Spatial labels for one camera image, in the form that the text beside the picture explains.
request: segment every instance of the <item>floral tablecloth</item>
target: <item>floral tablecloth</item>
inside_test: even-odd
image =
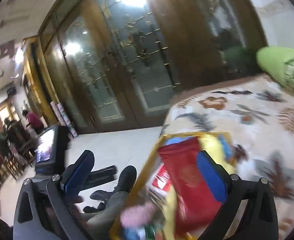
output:
[[[294,92],[263,74],[183,92],[173,100],[162,133],[230,132],[238,175],[269,180],[284,239],[294,227]]]

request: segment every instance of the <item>gray pants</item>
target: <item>gray pants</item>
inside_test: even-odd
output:
[[[97,213],[82,213],[87,221],[87,231],[95,240],[109,239],[109,230],[122,210],[129,193],[117,192],[109,199],[105,210]]]

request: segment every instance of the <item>speaker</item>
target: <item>speaker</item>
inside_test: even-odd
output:
[[[8,97],[14,96],[17,93],[16,87],[11,87],[6,92]]]

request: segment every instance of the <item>white tile floor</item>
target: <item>white tile floor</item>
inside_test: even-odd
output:
[[[80,135],[70,143],[70,149],[66,153],[66,164],[74,163],[84,150],[91,150],[95,155],[93,170],[99,170],[111,165],[118,168],[118,174],[128,165],[135,166],[139,174],[146,159],[156,143],[162,127],[147,129],[87,134]],[[21,185],[25,178],[33,177],[34,169],[26,168],[25,173],[17,181],[8,178],[0,192],[1,218],[10,226],[13,225],[16,202]],[[98,201],[91,200],[89,196],[97,189],[111,190],[117,184],[117,180],[80,192],[84,202],[78,204],[83,209],[85,206],[98,206]]]

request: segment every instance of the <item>maroon shirt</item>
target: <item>maroon shirt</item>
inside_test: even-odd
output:
[[[28,112],[26,118],[34,128],[44,128],[44,124],[40,118],[33,112]]]

